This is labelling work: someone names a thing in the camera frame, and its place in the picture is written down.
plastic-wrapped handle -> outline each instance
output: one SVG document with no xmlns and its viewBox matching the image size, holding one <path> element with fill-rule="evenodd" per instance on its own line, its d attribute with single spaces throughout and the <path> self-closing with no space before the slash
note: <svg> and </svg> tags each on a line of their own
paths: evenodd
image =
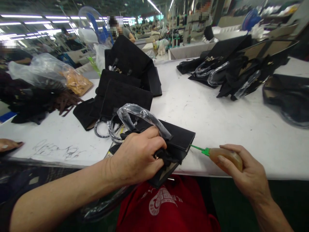
<svg viewBox="0 0 309 232">
<path fill-rule="evenodd" d="M 127 103 L 123 107 L 120 107 L 117 111 L 118 117 L 120 118 L 120 120 L 122 121 L 122 123 L 125 125 L 125 127 L 128 130 L 133 131 L 135 129 L 135 126 L 129 116 L 129 113 L 135 116 L 138 116 L 144 119 L 146 122 L 156 126 L 159 129 L 159 132 L 162 138 L 166 140 L 171 139 L 172 135 L 162 125 L 162 123 L 155 117 L 155 115 L 151 113 L 150 111 L 136 104 Z"/>
</svg>

worker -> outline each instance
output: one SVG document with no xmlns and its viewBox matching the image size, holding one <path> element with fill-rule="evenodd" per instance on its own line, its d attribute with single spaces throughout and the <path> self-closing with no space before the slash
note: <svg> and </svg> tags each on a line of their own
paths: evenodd
<svg viewBox="0 0 309 232">
<path fill-rule="evenodd" d="M 42 42 L 39 41 L 39 40 L 34 40 L 34 41 L 33 41 L 33 44 L 36 45 L 36 46 L 38 46 L 38 47 L 40 47 L 40 50 L 41 50 L 42 52 L 44 52 L 44 53 L 50 53 L 50 52 L 53 52 L 53 51 L 54 51 L 50 46 L 48 46 L 47 44 L 42 43 Z"/>
<path fill-rule="evenodd" d="M 264 167 L 242 146 L 220 147 L 238 153 L 243 160 L 244 170 L 240 172 L 231 161 L 219 156 L 220 164 L 249 199 L 261 231 L 292 232 L 271 197 Z M 160 148 L 166 149 L 167 145 L 156 127 L 132 133 L 112 157 L 2 204 L 6 211 L 0 212 L 1 226 L 8 226 L 10 231 L 52 231 L 87 203 L 123 186 L 142 183 L 122 202 L 116 231 L 219 231 L 194 178 L 175 176 L 175 181 L 168 180 L 159 189 L 145 182 L 164 165 L 162 159 L 153 157 Z"/>
<path fill-rule="evenodd" d="M 112 30 L 116 30 L 119 35 L 124 35 L 126 38 L 128 38 L 132 43 L 135 43 L 135 38 L 130 32 L 129 29 L 127 29 L 124 26 L 120 26 L 117 19 L 115 17 L 111 16 L 109 18 L 109 26 Z"/>
<path fill-rule="evenodd" d="M 14 61 L 18 64 L 24 65 L 30 65 L 33 58 L 32 55 L 22 49 L 6 46 L 5 41 L 0 42 L 0 56 L 1 60 L 5 62 Z"/>
</svg>

plastic wrap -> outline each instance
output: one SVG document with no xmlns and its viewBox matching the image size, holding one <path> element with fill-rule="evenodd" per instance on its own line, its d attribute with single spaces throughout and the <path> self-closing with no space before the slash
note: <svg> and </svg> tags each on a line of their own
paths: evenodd
<svg viewBox="0 0 309 232">
<path fill-rule="evenodd" d="M 23 79 L 41 89 L 62 91 L 68 88 L 82 96 L 93 85 L 73 67 L 49 53 L 35 56 L 29 66 L 12 61 L 8 67 L 12 79 Z"/>
<path fill-rule="evenodd" d="M 122 187 L 111 199 L 97 202 L 97 205 L 93 207 L 93 204 L 84 206 L 80 212 L 82 214 L 81 221 L 83 222 L 95 222 L 103 217 L 109 215 L 132 191 L 134 191 L 138 185 L 131 185 Z"/>
<path fill-rule="evenodd" d="M 22 79 L 29 84 L 47 90 L 64 90 L 66 79 L 60 74 L 65 64 L 48 53 L 33 57 L 31 65 L 17 64 L 11 61 L 8 65 L 12 79 Z"/>
<path fill-rule="evenodd" d="M 219 66 L 218 68 L 216 68 L 215 70 L 212 70 L 209 73 L 209 77 L 207 79 L 207 82 L 209 85 L 211 86 L 218 86 L 218 85 L 222 85 L 224 80 L 215 80 L 215 74 L 219 71 L 222 71 L 223 69 L 226 69 L 226 67 L 229 65 L 229 62 L 227 61 L 226 63 L 224 63 L 223 65 Z"/>
<path fill-rule="evenodd" d="M 153 50 L 149 50 L 146 52 L 146 55 L 149 56 L 151 59 L 155 58 L 155 52 Z"/>
<path fill-rule="evenodd" d="M 80 97 L 83 96 L 93 86 L 91 81 L 89 81 L 86 77 L 77 72 L 68 64 L 65 64 L 62 67 L 62 74 L 67 79 L 67 88 L 71 89 Z"/>
<path fill-rule="evenodd" d="M 97 34 L 92 30 L 88 28 L 78 28 L 78 34 L 79 38 L 85 43 L 85 44 L 98 44 L 98 38 Z"/>
<path fill-rule="evenodd" d="M 248 80 L 243 84 L 243 86 L 234 94 L 234 97 L 236 99 L 240 99 L 243 96 L 246 95 L 247 88 L 260 76 L 261 71 L 257 70 L 255 73 L 253 73 Z"/>
<path fill-rule="evenodd" d="M 169 140 L 172 137 L 172 135 L 155 117 L 154 114 L 136 104 L 130 104 L 130 103 L 125 104 L 117 111 L 118 117 L 128 130 L 133 131 L 135 129 L 135 125 L 133 124 L 129 116 L 129 113 L 138 116 L 144 119 L 146 122 L 156 126 L 159 129 L 162 138 Z"/>
<path fill-rule="evenodd" d="M 95 44 L 94 49 L 96 50 L 96 65 L 99 71 L 102 72 L 105 69 L 105 50 L 109 48 L 102 44 Z"/>
<path fill-rule="evenodd" d="M 260 39 L 263 37 L 264 26 L 260 26 L 259 23 L 255 24 L 251 29 L 251 36 L 253 39 Z"/>
</svg>

red shirt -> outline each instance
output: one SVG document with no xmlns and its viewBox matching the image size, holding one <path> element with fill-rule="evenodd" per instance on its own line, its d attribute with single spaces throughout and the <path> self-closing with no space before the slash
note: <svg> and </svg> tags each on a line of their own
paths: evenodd
<svg viewBox="0 0 309 232">
<path fill-rule="evenodd" d="M 141 184 L 121 204 L 116 231 L 220 231 L 195 179 L 172 176 L 160 189 Z"/>
</svg>

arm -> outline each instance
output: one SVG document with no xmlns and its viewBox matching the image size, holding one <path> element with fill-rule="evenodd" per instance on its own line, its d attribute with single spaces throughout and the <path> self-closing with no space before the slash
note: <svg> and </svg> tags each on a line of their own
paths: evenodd
<svg viewBox="0 0 309 232">
<path fill-rule="evenodd" d="M 135 43 L 135 38 L 134 36 L 132 35 L 132 33 L 129 34 L 129 39 L 132 43 Z"/>
<path fill-rule="evenodd" d="M 271 197 L 263 165 L 242 146 L 227 144 L 220 147 L 237 152 L 243 160 L 244 170 L 240 172 L 231 161 L 223 156 L 218 157 L 220 163 L 234 179 L 236 186 L 249 199 L 260 230 L 265 232 L 293 231 L 280 207 Z"/>
<path fill-rule="evenodd" d="M 25 59 L 23 59 L 23 60 L 19 60 L 19 61 L 14 61 L 14 62 L 16 62 L 16 63 L 18 63 L 18 64 L 29 64 L 30 62 L 31 62 L 31 60 L 32 59 L 30 59 L 30 58 L 25 58 Z"/>
<path fill-rule="evenodd" d="M 155 127 L 130 134 L 113 157 L 21 196 L 12 212 L 10 231 L 53 230 L 83 205 L 152 178 L 163 166 L 162 159 L 153 158 L 161 147 L 166 148 L 166 143 Z"/>
</svg>

